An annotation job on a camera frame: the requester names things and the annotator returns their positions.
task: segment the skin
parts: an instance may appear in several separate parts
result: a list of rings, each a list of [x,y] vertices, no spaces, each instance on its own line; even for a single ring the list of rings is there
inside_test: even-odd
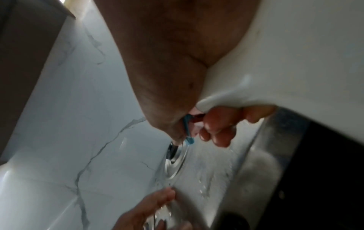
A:
[[[182,118],[195,106],[207,69],[232,50],[249,28],[258,0],[95,0],[124,60],[149,123],[176,144]],[[204,118],[200,137],[227,147],[236,124],[254,123],[274,106],[218,107]]]
[[[112,230],[142,230],[147,218],[153,216],[158,209],[170,203],[175,197],[176,192],[171,187],[146,196],[133,209],[121,215]],[[160,221],[155,229],[165,230],[166,225],[164,221]],[[192,229],[192,225],[189,222],[174,228],[174,230]]]

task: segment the white marble wall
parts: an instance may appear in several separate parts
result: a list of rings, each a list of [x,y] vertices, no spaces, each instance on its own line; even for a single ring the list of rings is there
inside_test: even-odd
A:
[[[145,121],[90,2],[63,25],[2,155],[1,228],[110,229],[145,195],[169,142]]]

